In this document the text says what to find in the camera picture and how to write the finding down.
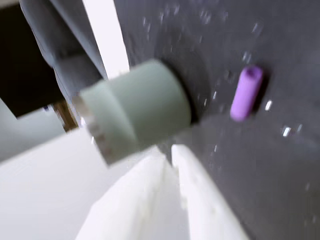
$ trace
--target dark gray cloth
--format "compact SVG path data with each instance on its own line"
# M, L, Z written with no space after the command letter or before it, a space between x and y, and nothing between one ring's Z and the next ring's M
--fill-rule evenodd
M53 67L60 59L83 52L55 7L48 0L22 0L20 6L46 62Z
M20 5L79 122L72 97L108 78L82 0L20 0Z
M85 53L62 59L53 69L60 90L69 103L72 97L82 89L102 79L101 74Z
M107 73L82 0L50 1L80 42L100 74L107 79Z

